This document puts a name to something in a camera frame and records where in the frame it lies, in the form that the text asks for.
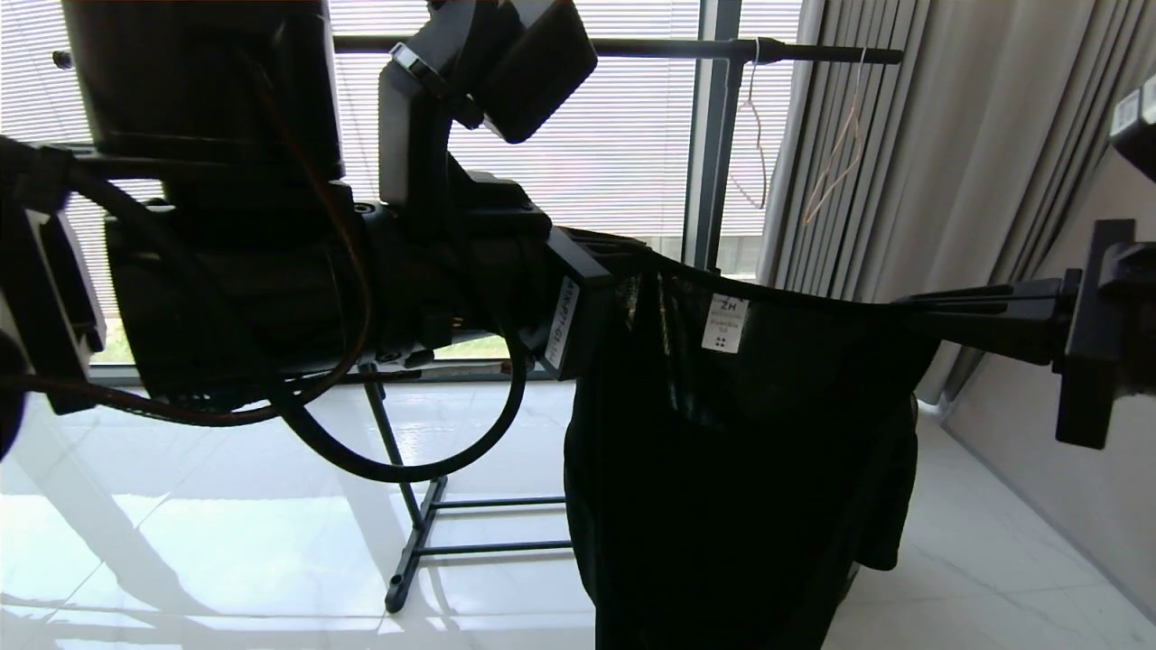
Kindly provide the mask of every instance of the window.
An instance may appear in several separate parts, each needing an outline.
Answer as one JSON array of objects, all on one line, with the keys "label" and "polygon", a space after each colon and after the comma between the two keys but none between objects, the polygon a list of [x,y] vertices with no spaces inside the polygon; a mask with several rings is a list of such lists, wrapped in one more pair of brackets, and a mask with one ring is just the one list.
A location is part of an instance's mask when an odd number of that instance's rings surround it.
[{"label": "window", "polygon": [[[746,0],[743,36],[794,39],[801,0]],[[695,38],[699,0],[576,0],[592,37]],[[335,34],[407,35],[427,20],[421,0],[329,0]],[[53,50],[67,47],[59,2],[0,0],[0,132],[29,141],[88,141],[75,75],[57,69]],[[377,198],[377,79],[386,54],[339,54],[336,90],[346,182],[358,198]],[[768,164],[781,139],[790,93],[787,64],[762,67],[755,97],[763,117]],[[451,152],[464,167],[519,182],[562,226],[605,230],[646,241],[670,256],[681,249],[695,62],[602,58],[598,68],[528,142],[504,143],[486,128],[457,127]],[[735,127],[720,263],[754,269],[762,210],[744,204],[734,183],[757,186],[758,162],[749,115]],[[160,193],[151,180],[121,184],[143,199]],[[76,197],[68,217],[81,239],[109,323],[108,350],[94,361],[131,363],[104,252],[101,212]],[[446,354],[501,354],[501,344],[475,341]]]}]

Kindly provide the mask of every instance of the black t-shirt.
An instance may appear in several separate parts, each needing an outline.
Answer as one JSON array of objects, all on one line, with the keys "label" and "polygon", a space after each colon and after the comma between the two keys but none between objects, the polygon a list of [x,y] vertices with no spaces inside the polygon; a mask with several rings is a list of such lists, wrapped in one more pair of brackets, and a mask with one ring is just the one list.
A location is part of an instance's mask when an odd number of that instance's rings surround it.
[{"label": "black t-shirt", "polygon": [[852,562],[896,563],[939,341],[902,308],[651,261],[617,289],[566,433],[598,647],[818,650]]}]

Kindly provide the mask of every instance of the wall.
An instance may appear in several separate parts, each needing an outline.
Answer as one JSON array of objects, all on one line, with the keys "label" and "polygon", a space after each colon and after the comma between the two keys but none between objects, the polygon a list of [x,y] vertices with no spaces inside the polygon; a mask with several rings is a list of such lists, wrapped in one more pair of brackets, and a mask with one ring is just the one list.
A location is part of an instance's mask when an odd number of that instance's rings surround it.
[{"label": "wall", "polygon": [[[1097,175],[1040,278],[1084,266],[1096,219],[1135,219],[1138,241],[1156,241],[1156,184],[1114,152]],[[1117,401],[1107,449],[1097,452],[1054,441],[1059,386],[1048,368],[987,355],[944,426],[1153,618],[1156,399]]]}]

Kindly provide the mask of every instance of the gray curtain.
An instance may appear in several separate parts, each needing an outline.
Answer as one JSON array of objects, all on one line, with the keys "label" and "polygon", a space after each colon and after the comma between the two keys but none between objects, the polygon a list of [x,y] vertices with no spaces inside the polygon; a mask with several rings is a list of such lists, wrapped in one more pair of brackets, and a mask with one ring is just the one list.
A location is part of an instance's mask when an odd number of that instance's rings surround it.
[{"label": "gray curtain", "polygon": [[[851,105],[854,65],[796,65],[759,280],[829,297],[1030,278],[1106,148],[1114,102],[1156,38],[1146,0],[828,0],[800,40],[905,50],[860,81],[862,155],[803,209]],[[829,182],[852,161],[847,143]],[[973,353],[944,346],[920,399],[950,399]]]}]

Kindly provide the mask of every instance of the tile floor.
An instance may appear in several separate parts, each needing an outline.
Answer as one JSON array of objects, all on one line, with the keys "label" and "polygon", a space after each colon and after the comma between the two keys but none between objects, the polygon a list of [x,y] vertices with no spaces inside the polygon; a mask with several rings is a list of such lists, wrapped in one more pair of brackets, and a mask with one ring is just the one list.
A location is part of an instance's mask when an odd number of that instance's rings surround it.
[{"label": "tile floor", "polygon": [[[405,386],[387,406],[421,461],[476,438],[504,398],[496,384]],[[509,436],[447,495],[560,494],[570,399],[569,385],[533,384]],[[384,460],[358,389],[314,413]],[[566,553],[428,562],[407,607],[385,614],[383,575],[408,534],[397,488],[332,468],[279,423],[210,430],[110,411],[27,422],[0,467],[5,650],[593,647]],[[899,568],[860,575],[825,650],[1156,649],[1156,627],[1059,534],[933,423],[920,435]],[[432,534],[566,530],[547,508],[446,517]]]}]

